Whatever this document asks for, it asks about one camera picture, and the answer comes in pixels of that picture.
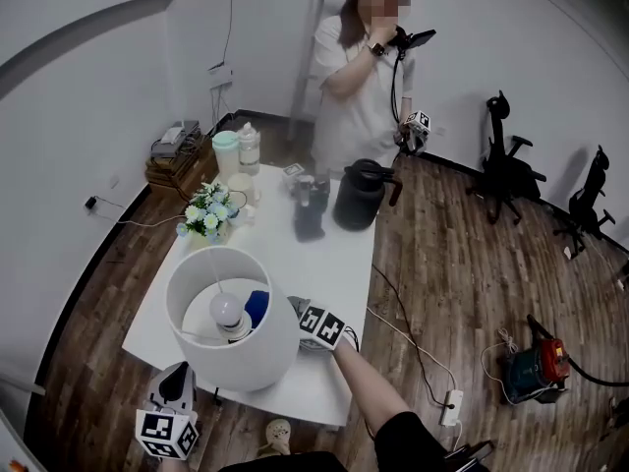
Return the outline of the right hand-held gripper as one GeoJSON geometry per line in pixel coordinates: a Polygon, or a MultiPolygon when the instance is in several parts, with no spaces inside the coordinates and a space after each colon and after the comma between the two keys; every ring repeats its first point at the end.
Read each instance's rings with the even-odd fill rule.
{"type": "Polygon", "coordinates": [[[289,296],[288,300],[298,317],[300,347],[314,352],[334,351],[346,323],[311,299],[289,296]]]}

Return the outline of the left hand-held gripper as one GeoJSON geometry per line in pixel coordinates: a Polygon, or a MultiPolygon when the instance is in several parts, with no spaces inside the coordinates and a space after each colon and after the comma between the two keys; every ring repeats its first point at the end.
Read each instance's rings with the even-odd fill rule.
{"type": "Polygon", "coordinates": [[[136,412],[136,440],[156,458],[187,460],[200,432],[196,374],[188,362],[174,364],[152,379],[148,399],[136,412]]]}

